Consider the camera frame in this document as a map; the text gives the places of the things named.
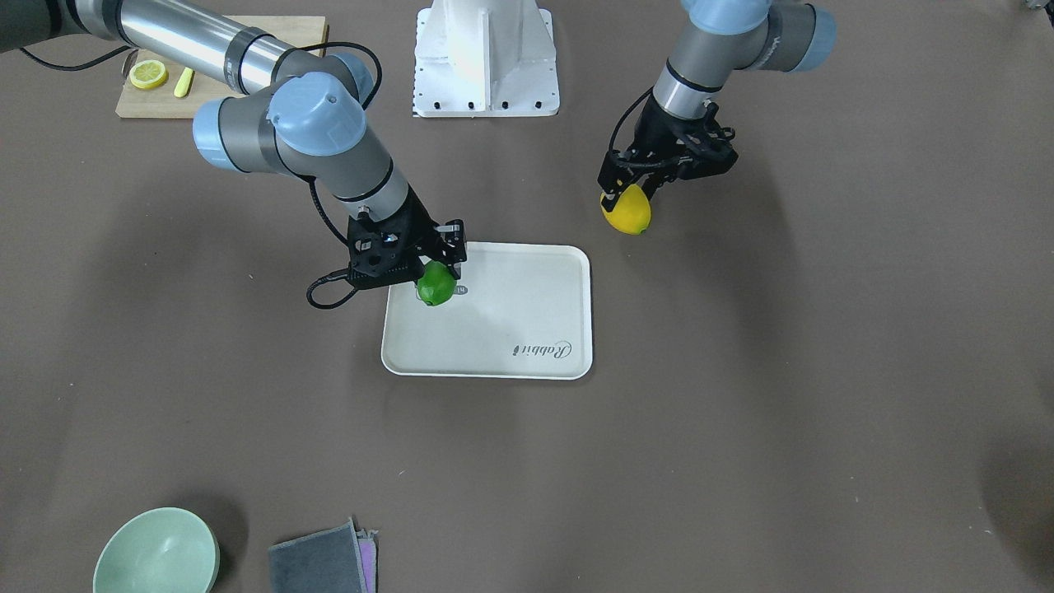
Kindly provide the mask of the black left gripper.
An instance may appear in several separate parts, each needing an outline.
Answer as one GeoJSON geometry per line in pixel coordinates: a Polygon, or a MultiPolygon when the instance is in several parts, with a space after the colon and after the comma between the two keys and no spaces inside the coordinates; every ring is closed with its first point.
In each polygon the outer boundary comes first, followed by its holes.
{"type": "MultiPolygon", "coordinates": [[[[707,99],[703,102],[702,116],[709,102],[714,101],[707,99]]],[[[652,200],[659,187],[674,183],[678,178],[675,169],[680,161],[683,145],[675,138],[675,125],[680,121],[697,118],[675,117],[662,108],[651,91],[645,91],[637,98],[637,104],[643,105],[643,108],[637,118],[627,156],[617,150],[606,151],[598,184],[601,194],[614,193],[625,185],[636,183],[642,176],[642,192],[648,200],[652,200]]]]}

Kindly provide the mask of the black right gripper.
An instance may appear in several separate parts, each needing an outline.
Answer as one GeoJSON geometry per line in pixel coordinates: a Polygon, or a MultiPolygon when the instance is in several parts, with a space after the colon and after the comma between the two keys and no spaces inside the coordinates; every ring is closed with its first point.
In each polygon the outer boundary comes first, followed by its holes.
{"type": "Polygon", "coordinates": [[[380,222],[347,219],[349,280],[355,289],[415,282],[424,274],[421,258],[438,260],[455,280],[462,278],[467,248],[463,219],[438,225],[409,190],[396,213],[380,222]]]}

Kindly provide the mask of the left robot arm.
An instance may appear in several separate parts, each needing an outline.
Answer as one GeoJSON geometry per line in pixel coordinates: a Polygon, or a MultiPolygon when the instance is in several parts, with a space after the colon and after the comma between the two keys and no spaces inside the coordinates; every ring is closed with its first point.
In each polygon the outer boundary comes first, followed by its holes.
{"type": "Polygon", "coordinates": [[[632,142],[607,147],[599,205],[618,231],[641,234],[651,224],[658,187],[724,174],[738,159],[734,129],[716,121],[716,95],[733,72],[807,72],[836,44],[831,12],[798,1],[685,1],[688,23],[640,110],[632,142]]]}

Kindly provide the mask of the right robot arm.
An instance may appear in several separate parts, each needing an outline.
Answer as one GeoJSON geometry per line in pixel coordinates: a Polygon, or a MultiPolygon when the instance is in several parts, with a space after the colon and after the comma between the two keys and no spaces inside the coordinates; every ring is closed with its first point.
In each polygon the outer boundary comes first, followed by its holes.
{"type": "Polygon", "coordinates": [[[437,224],[366,120],[380,87],[355,56],[319,57],[188,1],[4,1],[2,50],[87,34],[150,50],[226,83],[194,116],[204,161],[321,183],[347,207],[357,290],[416,282],[426,260],[452,278],[467,258],[458,219],[437,224]]]}

